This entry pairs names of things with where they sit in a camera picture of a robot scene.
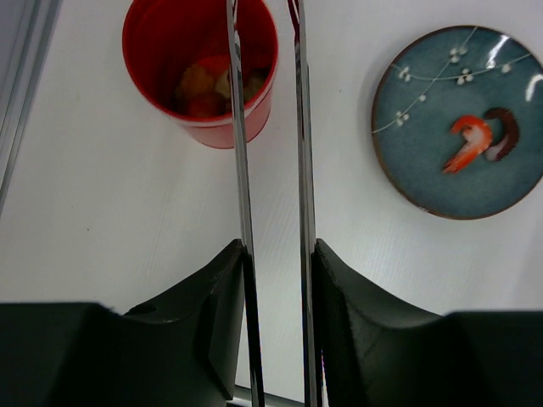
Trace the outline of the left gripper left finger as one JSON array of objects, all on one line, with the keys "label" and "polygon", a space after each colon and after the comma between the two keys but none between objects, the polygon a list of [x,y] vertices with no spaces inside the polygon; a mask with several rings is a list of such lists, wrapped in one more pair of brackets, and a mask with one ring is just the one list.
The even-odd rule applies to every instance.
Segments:
[{"label": "left gripper left finger", "polygon": [[243,249],[118,314],[98,303],[1,307],[4,406],[223,406],[234,395]]}]

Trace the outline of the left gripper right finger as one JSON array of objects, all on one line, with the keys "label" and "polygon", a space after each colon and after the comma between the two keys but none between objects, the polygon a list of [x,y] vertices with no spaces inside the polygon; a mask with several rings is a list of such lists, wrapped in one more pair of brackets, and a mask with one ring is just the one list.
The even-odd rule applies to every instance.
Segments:
[{"label": "left gripper right finger", "polygon": [[539,406],[539,310],[438,315],[312,256],[316,336],[332,406]]}]

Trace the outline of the metal serving tongs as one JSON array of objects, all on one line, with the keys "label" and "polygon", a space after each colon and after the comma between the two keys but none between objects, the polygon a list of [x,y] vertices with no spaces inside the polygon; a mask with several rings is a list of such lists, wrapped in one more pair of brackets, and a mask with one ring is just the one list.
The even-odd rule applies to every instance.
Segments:
[{"label": "metal serving tongs", "polygon": [[[244,297],[249,344],[251,395],[249,404],[251,406],[264,406],[266,401],[261,363],[260,327],[255,282],[254,239],[242,87],[242,53],[237,28],[238,2],[227,1],[226,10],[230,57],[229,74],[232,98],[232,128],[238,179],[241,242],[243,244]],[[317,344],[311,263],[311,257],[316,250],[316,218],[311,138],[310,66],[307,59],[305,5],[302,1],[289,1],[288,11],[294,29],[296,74],[304,404],[306,406],[321,406],[322,357],[321,348]]]}]

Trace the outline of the crab stick piece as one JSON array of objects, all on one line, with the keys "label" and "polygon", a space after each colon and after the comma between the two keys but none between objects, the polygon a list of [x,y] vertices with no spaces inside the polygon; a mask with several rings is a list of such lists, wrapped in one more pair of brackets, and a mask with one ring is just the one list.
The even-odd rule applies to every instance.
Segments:
[{"label": "crab stick piece", "polygon": [[461,133],[465,143],[444,165],[444,173],[457,173],[486,151],[493,141],[490,126],[474,115],[463,115],[451,127],[451,133]]}]

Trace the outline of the dark octopus tentacle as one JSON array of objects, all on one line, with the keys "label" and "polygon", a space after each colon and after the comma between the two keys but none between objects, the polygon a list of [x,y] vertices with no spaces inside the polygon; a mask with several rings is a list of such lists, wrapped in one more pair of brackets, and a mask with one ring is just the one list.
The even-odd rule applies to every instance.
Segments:
[{"label": "dark octopus tentacle", "polygon": [[490,146],[484,153],[485,157],[492,162],[504,159],[518,144],[520,130],[516,118],[510,109],[502,107],[491,108],[484,113],[487,120],[498,119],[501,122],[502,138]]}]

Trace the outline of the fried chicken drumstick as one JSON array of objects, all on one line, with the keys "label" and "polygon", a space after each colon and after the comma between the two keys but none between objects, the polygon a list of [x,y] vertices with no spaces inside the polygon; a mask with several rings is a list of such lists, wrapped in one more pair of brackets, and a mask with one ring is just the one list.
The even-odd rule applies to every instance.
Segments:
[{"label": "fried chicken drumstick", "polygon": [[229,69],[224,64],[205,64],[203,61],[192,64],[184,70],[175,89],[175,98],[188,101],[197,96],[218,93],[226,100],[231,99]]}]

